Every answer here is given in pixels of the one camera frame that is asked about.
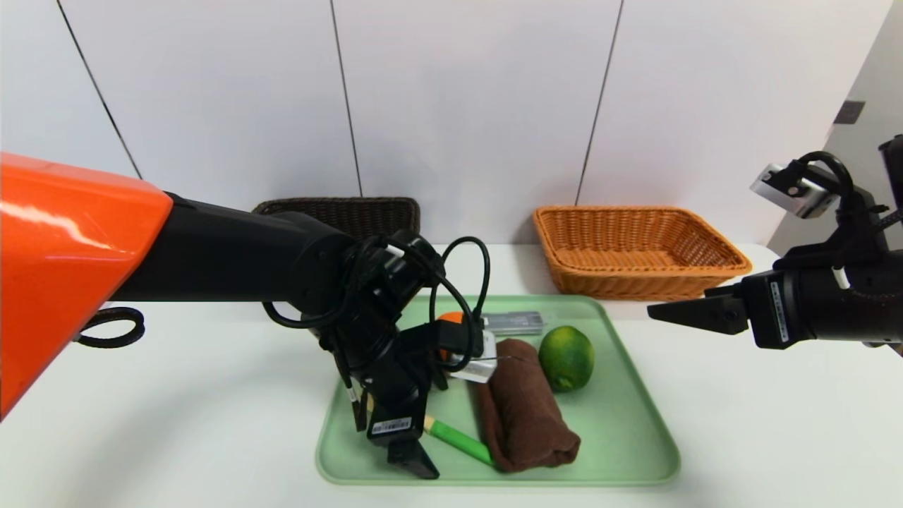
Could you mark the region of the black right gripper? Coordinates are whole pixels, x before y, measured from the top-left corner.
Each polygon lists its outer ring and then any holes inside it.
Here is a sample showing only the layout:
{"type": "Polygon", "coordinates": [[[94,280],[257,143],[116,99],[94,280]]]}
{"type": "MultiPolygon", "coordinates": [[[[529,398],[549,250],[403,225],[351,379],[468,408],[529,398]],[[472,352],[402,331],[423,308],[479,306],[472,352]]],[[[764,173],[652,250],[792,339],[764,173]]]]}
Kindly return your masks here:
{"type": "Polygon", "coordinates": [[[700,299],[655,303],[646,312],[653,320],[719,334],[741,334],[750,324],[762,349],[808,340],[899,344],[901,261],[895,250],[875,264],[772,270],[706,289],[700,299]]]}

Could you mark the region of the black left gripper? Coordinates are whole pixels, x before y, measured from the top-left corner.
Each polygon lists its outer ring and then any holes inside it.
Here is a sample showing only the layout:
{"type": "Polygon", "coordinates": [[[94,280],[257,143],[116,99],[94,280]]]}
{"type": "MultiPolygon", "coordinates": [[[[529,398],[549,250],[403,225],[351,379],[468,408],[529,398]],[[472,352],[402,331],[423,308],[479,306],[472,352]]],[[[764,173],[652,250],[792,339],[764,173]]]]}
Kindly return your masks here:
{"type": "Polygon", "coordinates": [[[387,462],[419,479],[441,473],[420,444],[427,408],[427,369],[415,363],[362,365],[362,408],[371,443],[387,447],[387,462]]]}

